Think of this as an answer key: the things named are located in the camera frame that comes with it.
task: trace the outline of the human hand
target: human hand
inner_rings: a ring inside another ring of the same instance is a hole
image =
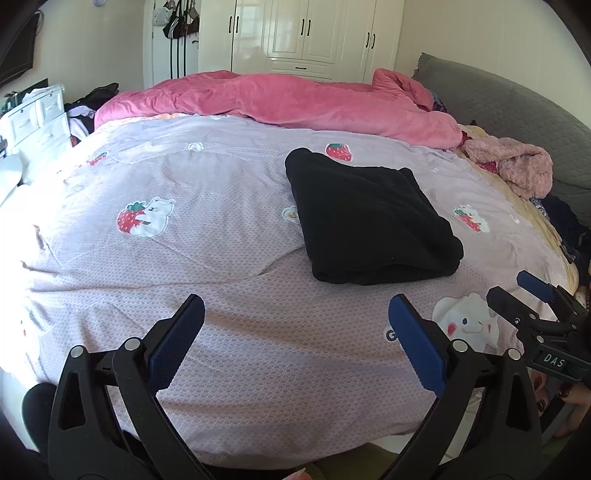
[[[551,400],[545,388],[547,379],[548,376],[542,372],[533,370],[531,373],[531,383],[534,386],[535,401],[540,415],[546,410]],[[581,425],[591,407],[591,391],[582,383],[576,385],[565,383],[561,385],[558,397],[565,403],[574,405],[570,417],[556,431],[555,436],[561,438],[573,433]]]

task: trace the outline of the blue gripper pad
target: blue gripper pad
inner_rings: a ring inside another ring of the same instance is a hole
[[[191,295],[172,318],[173,324],[148,359],[148,388],[156,395],[170,386],[205,321],[201,297]]]
[[[554,301],[552,287],[525,270],[517,274],[517,284],[544,303],[552,303]]]
[[[421,317],[402,294],[390,300],[388,317],[421,385],[441,397],[446,387],[446,365],[419,324]]]

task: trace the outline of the white wardrobe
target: white wardrobe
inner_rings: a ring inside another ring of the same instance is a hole
[[[203,0],[199,71],[370,83],[392,69],[404,0]]]

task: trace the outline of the gray headboard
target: gray headboard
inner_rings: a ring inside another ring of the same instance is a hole
[[[591,129],[529,88],[423,53],[415,80],[437,93],[460,124],[545,148],[554,162],[552,193],[591,227]]]

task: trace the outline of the screw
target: screw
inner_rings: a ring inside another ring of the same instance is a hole
[[[519,350],[516,350],[514,348],[509,348],[507,354],[509,355],[509,358],[513,360],[519,360],[521,358]]]
[[[84,353],[84,347],[81,347],[80,345],[77,345],[72,350],[70,350],[70,355],[74,358],[78,358],[83,353]]]
[[[138,338],[130,338],[125,342],[125,349],[133,352],[134,350],[137,350],[137,348],[140,346],[140,343],[141,342]]]
[[[454,340],[452,347],[456,352],[464,353],[468,350],[468,344],[464,340]]]

